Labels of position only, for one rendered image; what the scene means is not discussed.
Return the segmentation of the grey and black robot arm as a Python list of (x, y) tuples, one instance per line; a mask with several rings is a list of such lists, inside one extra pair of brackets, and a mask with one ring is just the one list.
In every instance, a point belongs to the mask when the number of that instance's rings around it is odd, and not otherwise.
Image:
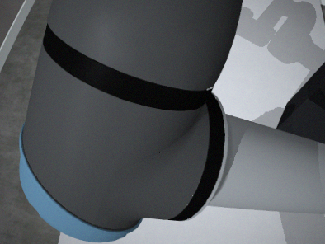
[(19, 138), (50, 226), (112, 242), (206, 206), (325, 214), (325, 144), (227, 115), (212, 92), (242, 4), (52, 1)]

